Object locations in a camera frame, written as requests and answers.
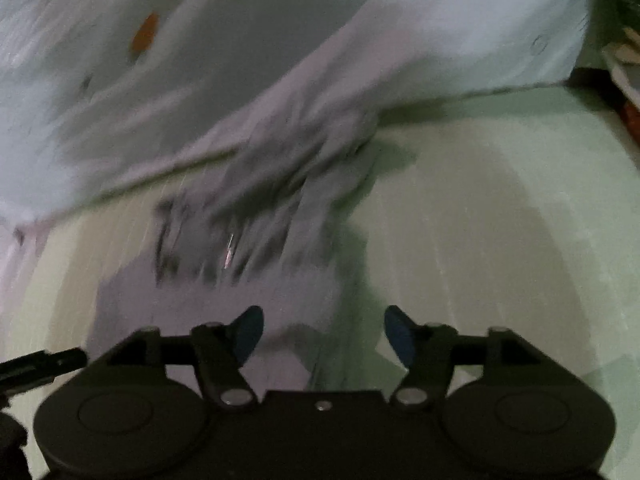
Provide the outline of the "grey garment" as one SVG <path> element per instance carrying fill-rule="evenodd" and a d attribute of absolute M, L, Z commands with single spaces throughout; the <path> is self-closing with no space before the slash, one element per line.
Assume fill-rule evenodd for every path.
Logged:
<path fill-rule="evenodd" d="M 270 136 L 162 200 L 154 245 L 99 288 L 89 353 L 144 326 L 182 335 L 258 306 L 260 352 L 315 359 L 341 290 L 336 207 L 366 180 L 375 127 L 346 110 Z"/>

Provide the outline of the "white printed storage bag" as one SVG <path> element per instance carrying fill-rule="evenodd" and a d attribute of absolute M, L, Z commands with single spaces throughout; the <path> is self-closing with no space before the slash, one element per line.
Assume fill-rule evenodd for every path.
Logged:
<path fill-rule="evenodd" d="M 280 122 L 555 84 L 593 0 L 1 0 L 1 218 L 22 226 Z"/>

